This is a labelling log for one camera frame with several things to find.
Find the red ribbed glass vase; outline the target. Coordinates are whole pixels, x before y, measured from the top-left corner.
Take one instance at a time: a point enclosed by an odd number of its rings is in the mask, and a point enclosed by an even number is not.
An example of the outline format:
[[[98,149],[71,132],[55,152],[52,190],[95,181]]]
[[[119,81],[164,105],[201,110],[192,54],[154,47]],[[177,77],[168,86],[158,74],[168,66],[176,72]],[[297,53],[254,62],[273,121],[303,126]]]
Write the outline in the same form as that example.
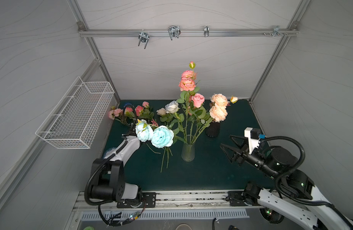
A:
[[[210,138],[216,138],[220,133],[220,127],[221,127],[221,124],[219,122],[213,121],[210,123],[210,126],[206,128],[205,133]]]

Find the peach multi-bloom rose stem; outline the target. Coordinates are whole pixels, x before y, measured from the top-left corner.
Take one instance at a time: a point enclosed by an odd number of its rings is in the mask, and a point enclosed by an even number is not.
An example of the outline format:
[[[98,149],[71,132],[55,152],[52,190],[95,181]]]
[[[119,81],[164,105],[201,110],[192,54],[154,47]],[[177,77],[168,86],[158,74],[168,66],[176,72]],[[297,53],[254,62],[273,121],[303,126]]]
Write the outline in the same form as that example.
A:
[[[236,103],[238,101],[237,97],[232,96],[230,99],[228,99],[226,96],[222,94],[214,94],[211,97],[210,101],[210,107],[209,110],[206,110],[206,124],[203,130],[201,131],[200,135],[202,132],[206,130],[210,126],[211,122],[223,122],[226,120],[228,112],[227,112],[227,107]]]

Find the clear glass vase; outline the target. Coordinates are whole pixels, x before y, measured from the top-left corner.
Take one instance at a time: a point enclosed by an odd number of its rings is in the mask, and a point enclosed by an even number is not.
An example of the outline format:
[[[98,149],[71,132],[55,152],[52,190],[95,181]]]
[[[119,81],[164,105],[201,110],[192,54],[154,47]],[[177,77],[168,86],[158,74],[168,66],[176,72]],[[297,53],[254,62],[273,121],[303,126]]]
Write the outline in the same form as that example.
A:
[[[184,143],[181,157],[185,162],[191,162],[195,158],[195,145]]]

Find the white rose stem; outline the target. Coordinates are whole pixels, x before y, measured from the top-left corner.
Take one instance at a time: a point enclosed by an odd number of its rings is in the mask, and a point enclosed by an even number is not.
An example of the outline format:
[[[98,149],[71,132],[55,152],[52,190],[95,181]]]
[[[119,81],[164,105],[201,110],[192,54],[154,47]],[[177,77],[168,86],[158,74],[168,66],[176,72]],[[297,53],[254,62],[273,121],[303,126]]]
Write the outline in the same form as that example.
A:
[[[181,100],[171,101],[165,105],[166,114],[163,115],[166,126],[166,147],[171,147],[173,143],[187,141],[188,116],[185,114],[185,104]]]

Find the pale blue flower stem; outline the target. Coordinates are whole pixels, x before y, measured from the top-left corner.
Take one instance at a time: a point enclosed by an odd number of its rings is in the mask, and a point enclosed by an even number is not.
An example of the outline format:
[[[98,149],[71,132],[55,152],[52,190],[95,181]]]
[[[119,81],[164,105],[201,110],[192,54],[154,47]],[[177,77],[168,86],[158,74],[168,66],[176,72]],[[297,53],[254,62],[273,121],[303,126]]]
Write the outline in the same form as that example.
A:
[[[153,129],[152,125],[143,119],[137,120],[135,133],[141,142],[150,141],[158,149],[171,147],[174,143],[175,134],[171,129],[166,126],[159,126]]]

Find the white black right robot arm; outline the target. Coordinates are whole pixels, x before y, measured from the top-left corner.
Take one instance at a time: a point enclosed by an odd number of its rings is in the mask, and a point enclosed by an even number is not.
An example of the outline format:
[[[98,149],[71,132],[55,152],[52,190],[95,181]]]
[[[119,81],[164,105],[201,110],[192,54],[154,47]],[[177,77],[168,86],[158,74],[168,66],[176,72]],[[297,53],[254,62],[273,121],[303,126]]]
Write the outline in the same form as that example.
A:
[[[247,128],[243,137],[230,135],[235,147],[221,144],[230,163],[248,163],[274,181],[270,190],[249,182],[239,195],[229,195],[231,202],[260,205],[265,216],[277,213],[306,230],[353,230],[353,220],[330,203],[299,167],[305,161],[305,149],[286,136],[266,137],[259,129]]]

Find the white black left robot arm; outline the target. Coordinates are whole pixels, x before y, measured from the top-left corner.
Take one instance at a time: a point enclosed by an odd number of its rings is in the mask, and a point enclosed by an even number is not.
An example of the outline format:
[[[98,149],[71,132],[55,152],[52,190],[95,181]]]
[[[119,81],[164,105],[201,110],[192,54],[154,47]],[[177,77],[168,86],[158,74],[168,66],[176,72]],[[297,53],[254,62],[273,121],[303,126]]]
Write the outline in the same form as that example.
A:
[[[122,135],[122,143],[106,153],[104,158],[93,161],[91,175],[84,190],[88,205],[99,206],[112,202],[130,202],[133,205],[142,203],[142,189],[138,185],[127,183],[124,171],[127,161],[141,146],[135,132],[136,123],[137,116],[129,131]]]

